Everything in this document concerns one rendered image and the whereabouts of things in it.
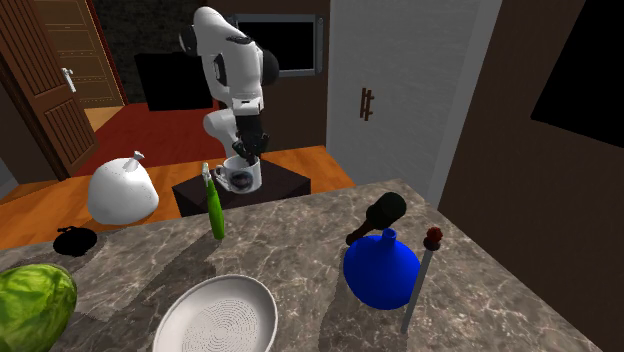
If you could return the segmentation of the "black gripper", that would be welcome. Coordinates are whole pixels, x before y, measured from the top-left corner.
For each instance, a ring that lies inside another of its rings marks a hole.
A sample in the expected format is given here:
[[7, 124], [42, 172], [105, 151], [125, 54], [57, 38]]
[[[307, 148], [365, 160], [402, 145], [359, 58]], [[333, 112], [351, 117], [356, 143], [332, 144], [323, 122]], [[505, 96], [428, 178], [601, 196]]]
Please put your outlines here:
[[264, 131], [259, 115], [236, 116], [239, 140], [232, 143], [233, 150], [243, 159], [255, 164], [266, 151], [269, 135]]

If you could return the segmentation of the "white mug with dark print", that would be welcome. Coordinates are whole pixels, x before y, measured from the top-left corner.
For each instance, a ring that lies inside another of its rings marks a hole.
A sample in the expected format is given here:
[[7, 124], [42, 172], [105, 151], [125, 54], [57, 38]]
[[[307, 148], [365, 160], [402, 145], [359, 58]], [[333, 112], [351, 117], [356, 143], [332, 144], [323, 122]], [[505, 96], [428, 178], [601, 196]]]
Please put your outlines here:
[[227, 191], [235, 194], [248, 194], [262, 186], [260, 159], [250, 164], [245, 158], [233, 156], [214, 169], [215, 179]]

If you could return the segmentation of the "dark robot stand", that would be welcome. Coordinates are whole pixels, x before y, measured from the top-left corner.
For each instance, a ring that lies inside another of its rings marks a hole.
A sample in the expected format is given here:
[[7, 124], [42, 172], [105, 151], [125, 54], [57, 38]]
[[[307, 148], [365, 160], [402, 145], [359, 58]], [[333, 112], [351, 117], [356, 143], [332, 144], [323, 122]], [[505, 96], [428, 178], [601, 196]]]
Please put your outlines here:
[[[270, 161], [261, 161], [262, 186], [250, 194], [226, 191], [215, 180], [215, 187], [224, 210], [264, 202], [305, 196], [311, 193], [311, 180]], [[204, 180], [201, 174], [172, 187], [182, 217], [207, 213]]]

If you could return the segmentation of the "green bottle with white cap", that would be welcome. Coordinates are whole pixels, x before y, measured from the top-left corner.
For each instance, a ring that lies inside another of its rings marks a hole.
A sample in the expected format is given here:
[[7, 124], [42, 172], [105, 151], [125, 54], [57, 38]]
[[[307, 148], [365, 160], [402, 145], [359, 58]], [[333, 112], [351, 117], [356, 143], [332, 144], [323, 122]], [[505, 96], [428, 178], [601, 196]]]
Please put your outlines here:
[[210, 218], [211, 229], [216, 240], [225, 237], [224, 217], [218, 192], [210, 173], [209, 164], [202, 163], [202, 178], [206, 190], [207, 211]]

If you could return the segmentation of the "black cabinet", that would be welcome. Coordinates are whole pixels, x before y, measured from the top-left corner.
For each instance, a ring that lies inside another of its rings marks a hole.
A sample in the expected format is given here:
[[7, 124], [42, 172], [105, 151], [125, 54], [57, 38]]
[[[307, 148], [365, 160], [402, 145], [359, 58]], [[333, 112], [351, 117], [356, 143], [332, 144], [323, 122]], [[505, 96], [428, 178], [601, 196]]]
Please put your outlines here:
[[134, 59], [150, 111], [213, 107], [199, 57], [171, 52], [139, 53]]

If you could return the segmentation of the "grey framed window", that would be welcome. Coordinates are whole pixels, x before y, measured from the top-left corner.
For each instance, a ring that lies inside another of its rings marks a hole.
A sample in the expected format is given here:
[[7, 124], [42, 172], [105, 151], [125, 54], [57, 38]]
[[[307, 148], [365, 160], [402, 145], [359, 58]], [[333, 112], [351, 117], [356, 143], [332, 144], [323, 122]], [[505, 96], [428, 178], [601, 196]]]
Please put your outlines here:
[[316, 14], [231, 14], [225, 19], [277, 58], [281, 77], [323, 72], [325, 20]]

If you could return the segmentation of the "white tied bag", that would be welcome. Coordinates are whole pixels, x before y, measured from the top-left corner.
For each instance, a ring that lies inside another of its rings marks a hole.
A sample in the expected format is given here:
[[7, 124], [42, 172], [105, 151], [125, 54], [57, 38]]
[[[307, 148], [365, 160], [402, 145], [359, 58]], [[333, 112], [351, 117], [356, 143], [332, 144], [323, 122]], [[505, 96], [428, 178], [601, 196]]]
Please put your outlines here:
[[159, 195], [135, 150], [131, 157], [116, 158], [96, 169], [88, 187], [87, 207], [104, 225], [127, 225], [142, 220], [158, 207]]

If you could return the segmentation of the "dark brown bottle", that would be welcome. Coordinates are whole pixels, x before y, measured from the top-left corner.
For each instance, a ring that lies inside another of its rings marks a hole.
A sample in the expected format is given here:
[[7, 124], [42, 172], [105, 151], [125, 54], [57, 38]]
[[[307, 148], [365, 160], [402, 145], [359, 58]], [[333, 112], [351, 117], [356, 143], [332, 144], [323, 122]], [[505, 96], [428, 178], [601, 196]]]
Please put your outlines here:
[[384, 193], [370, 205], [361, 226], [350, 233], [345, 243], [350, 246], [372, 230], [384, 230], [405, 215], [407, 205], [404, 198], [395, 192]]

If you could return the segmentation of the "white colander bowl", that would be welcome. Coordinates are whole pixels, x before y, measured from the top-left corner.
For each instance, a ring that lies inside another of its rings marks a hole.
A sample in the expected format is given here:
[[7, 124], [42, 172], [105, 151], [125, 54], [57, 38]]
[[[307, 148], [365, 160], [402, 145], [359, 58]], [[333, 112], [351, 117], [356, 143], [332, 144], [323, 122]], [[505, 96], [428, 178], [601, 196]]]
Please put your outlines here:
[[245, 275], [220, 275], [172, 304], [151, 352], [270, 352], [277, 327], [277, 305], [264, 284]]

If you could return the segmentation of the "blue round vase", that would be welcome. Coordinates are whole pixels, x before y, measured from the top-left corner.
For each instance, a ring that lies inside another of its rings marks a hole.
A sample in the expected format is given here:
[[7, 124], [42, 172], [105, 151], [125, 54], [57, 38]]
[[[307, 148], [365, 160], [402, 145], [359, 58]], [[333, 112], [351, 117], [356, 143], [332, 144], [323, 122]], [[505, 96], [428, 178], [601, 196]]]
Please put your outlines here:
[[343, 261], [344, 277], [353, 294], [379, 310], [394, 310], [409, 302], [419, 268], [415, 253], [397, 239], [392, 228], [356, 240]]

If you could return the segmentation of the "light brown panelled door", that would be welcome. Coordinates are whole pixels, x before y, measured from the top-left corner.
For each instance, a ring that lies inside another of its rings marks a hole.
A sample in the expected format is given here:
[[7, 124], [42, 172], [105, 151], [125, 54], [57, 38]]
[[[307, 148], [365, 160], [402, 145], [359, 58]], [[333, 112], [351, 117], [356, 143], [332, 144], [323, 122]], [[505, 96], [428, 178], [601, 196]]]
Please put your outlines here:
[[123, 106], [87, 0], [34, 0], [84, 108]]

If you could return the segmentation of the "black tied bag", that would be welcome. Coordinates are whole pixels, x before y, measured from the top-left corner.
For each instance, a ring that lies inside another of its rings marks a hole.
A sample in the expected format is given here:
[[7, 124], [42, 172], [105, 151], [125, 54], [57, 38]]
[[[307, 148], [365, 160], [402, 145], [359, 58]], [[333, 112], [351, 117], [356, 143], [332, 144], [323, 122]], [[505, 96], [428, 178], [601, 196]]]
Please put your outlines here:
[[97, 243], [97, 234], [89, 228], [71, 225], [58, 228], [57, 232], [58, 236], [53, 241], [53, 249], [58, 254], [80, 257]]

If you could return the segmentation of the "grey rod with red knob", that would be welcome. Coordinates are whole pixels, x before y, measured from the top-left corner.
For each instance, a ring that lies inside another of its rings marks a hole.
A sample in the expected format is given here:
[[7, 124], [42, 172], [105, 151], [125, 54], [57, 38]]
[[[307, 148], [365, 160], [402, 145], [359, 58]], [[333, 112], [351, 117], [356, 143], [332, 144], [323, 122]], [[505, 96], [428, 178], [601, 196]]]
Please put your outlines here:
[[418, 301], [426, 273], [428, 271], [431, 259], [433, 257], [433, 253], [440, 249], [440, 241], [443, 238], [443, 233], [439, 227], [431, 227], [426, 232], [426, 237], [423, 240], [423, 245], [425, 247], [425, 252], [421, 261], [420, 269], [412, 290], [412, 294], [410, 297], [410, 301], [407, 305], [405, 315], [402, 319], [401, 324], [401, 333], [406, 334], [408, 332], [408, 327], [410, 324], [410, 320], [412, 318], [416, 303]]

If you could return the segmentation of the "green cabbage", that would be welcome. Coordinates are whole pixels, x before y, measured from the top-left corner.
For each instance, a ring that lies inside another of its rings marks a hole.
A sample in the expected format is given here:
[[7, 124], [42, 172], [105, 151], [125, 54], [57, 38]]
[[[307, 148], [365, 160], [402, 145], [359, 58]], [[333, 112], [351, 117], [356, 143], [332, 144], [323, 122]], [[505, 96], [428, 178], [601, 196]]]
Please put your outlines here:
[[49, 352], [77, 303], [71, 274], [54, 264], [0, 272], [0, 352]]

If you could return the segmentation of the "black window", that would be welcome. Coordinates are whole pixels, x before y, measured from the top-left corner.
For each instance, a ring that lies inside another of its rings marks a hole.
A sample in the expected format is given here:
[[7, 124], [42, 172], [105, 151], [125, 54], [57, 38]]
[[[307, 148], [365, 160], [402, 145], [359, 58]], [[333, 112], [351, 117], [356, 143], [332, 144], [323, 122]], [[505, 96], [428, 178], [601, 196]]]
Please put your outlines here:
[[586, 0], [531, 118], [624, 148], [624, 0]]

